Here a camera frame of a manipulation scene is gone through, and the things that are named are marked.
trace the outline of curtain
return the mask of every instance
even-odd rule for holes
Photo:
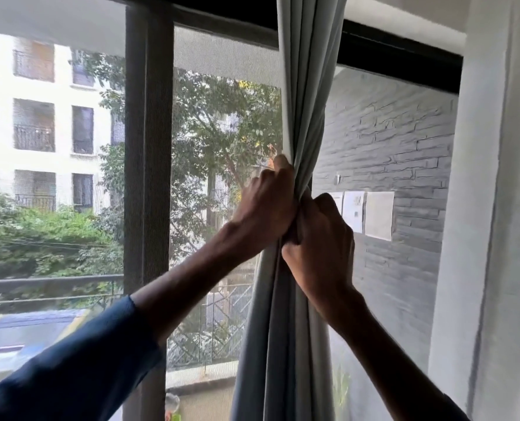
[[[277,0],[284,153],[303,194],[317,161],[346,0]],[[265,249],[241,349],[232,421],[334,419],[328,329],[281,259]]]

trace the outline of right hand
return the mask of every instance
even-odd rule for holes
[[[363,301],[352,285],[354,238],[328,194],[304,195],[297,216],[298,241],[287,242],[282,255],[297,284],[320,315],[336,329],[341,302]]]

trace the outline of building window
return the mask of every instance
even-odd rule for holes
[[[79,213],[92,209],[92,175],[73,174],[73,204]]]
[[[118,145],[125,141],[125,123],[115,113],[111,114],[111,144]]]
[[[53,103],[14,99],[14,147],[55,152]]]
[[[82,64],[82,51],[71,49],[71,52],[71,63],[73,66],[73,84],[94,87],[94,77],[88,74],[84,65]]]
[[[14,75],[41,81],[55,81],[53,44],[16,40]]]
[[[15,170],[14,195],[18,206],[55,211],[55,173]]]
[[[73,150],[76,154],[94,152],[94,110],[73,106]]]

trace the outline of white paper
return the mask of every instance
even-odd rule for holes
[[[363,233],[363,200],[364,191],[346,191],[342,205],[342,217],[346,224],[356,233]]]
[[[395,192],[367,192],[365,205],[365,234],[387,241],[392,240],[392,205]]]
[[[342,215],[342,202],[344,200],[344,193],[343,192],[329,192],[332,199],[334,199],[334,202],[336,203],[336,206],[338,207],[338,211],[340,212],[340,215]]]

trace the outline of left hand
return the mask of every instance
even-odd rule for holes
[[[285,155],[277,155],[273,165],[273,171],[263,170],[242,190],[241,202],[231,220],[242,233],[239,247],[247,259],[280,238],[297,212],[293,166]]]

